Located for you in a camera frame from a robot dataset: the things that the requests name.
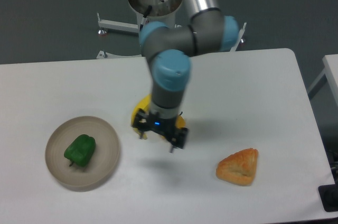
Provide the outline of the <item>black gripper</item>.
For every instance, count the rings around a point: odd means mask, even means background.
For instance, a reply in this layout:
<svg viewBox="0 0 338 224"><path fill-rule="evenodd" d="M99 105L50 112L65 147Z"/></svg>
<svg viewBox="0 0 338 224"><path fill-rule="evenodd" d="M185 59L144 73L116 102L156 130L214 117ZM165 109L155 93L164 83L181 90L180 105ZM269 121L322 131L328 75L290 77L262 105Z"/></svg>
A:
<svg viewBox="0 0 338 224"><path fill-rule="evenodd" d="M133 128L139 134L140 139L147 139L146 132L155 132L164 137L171 137L170 153L176 148L183 149L186 143L188 129L185 127L177 128L176 121L178 115L172 118L161 118L159 114L145 113L138 111L133 120Z"/></svg>

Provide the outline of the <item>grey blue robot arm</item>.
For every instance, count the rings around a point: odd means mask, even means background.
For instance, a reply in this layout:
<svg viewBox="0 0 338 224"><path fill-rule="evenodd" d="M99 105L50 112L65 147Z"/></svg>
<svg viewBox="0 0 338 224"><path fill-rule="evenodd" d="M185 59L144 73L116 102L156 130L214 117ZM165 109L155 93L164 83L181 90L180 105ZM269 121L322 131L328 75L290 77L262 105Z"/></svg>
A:
<svg viewBox="0 0 338 224"><path fill-rule="evenodd" d="M148 131L163 136L172 148L183 148L187 128L179 128L179 109L190 78L190 58L229 51L239 27L225 16L217 0L128 0L138 17L141 55L152 77L149 107L137 108L132 128L140 138Z"/></svg>

